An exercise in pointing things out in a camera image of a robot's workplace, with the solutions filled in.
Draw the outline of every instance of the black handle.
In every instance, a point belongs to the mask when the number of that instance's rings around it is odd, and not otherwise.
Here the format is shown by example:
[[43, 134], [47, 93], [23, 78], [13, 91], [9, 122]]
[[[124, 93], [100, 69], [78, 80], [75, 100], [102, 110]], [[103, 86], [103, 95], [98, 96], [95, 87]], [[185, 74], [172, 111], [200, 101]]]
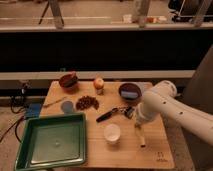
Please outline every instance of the black handle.
[[103, 115], [101, 115], [99, 118], [96, 119], [96, 122], [101, 122], [101, 121], [104, 121], [106, 119], [109, 119], [110, 117], [112, 116], [112, 112], [107, 112]]

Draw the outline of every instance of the white cup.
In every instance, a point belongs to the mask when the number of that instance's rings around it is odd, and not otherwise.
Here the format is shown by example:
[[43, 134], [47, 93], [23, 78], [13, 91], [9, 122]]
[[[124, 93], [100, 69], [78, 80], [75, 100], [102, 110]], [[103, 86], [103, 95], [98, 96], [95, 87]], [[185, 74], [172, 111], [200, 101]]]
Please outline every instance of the white cup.
[[121, 136], [120, 127], [116, 124], [109, 124], [104, 129], [104, 138], [108, 144], [115, 145]]

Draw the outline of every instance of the green tray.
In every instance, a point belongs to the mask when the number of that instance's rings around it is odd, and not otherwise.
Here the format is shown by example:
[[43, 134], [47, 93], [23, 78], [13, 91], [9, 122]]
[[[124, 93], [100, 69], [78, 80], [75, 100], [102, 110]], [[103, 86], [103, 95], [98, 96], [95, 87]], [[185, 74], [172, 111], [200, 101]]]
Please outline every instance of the green tray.
[[15, 170], [80, 165], [85, 158], [86, 121], [83, 113], [29, 119]]

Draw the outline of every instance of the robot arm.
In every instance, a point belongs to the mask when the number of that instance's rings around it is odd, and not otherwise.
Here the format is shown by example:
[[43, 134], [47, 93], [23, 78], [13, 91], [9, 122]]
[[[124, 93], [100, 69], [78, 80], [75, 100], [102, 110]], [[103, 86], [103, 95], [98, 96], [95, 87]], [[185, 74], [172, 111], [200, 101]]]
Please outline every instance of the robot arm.
[[175, 100], [176, 94], [177, 89], [170, 81], [162, 81], [145, 91], [136, 108], [136, 123], [150, 122], [161, 113], [213, 145], [213, 115]]

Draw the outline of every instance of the floor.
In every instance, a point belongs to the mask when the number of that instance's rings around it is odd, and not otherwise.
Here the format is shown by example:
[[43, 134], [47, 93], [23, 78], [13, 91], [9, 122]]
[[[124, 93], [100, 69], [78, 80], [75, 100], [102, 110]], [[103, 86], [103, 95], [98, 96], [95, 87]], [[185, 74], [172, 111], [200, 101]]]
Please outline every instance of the floor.
[[[0, 26], [53, 26], [50, 8], [38, 24], [46, 4], [45, 0], [0, 0]], [[124, 15], [133, 13], [134, 4], [133, 0], [59, 0], [59, 5], [65, 25], [72, 26], [123, 23]], [[173, 23], [170, 11], [168, 0], [152, 0], [148, 15], [165, 16], [166, 23]]]
[[[9, 104], [1, 104], [0, 102], [0, 137], [7, 130], [10, 125], [12, 125], [24, 112], [20, 114], [13, 114], [11, 112]], [[168, 118], [163, 118], [165, 129], [167, 132], [168, 140], [174, 157], [175, 168], [167, 171], [195, 171], [186, 142], [184, 140], [182, 130], [180, 125], [170, 120]], [[18, 129], [18, 135], [21, 137], [22, 130], [24, 127], [24, 122], [21, 123]], [[16, 160], [16, 153], [19, 147], [19, 142], [17, 141], [14, 128], [10, 130], [4, 140], [0, 143], [0, 171], [12, 171], [14, 168], [14, 163]], [[84, 171], [88, 169], [78, 169], [78, 168], [57, 168], [56, 171]]]

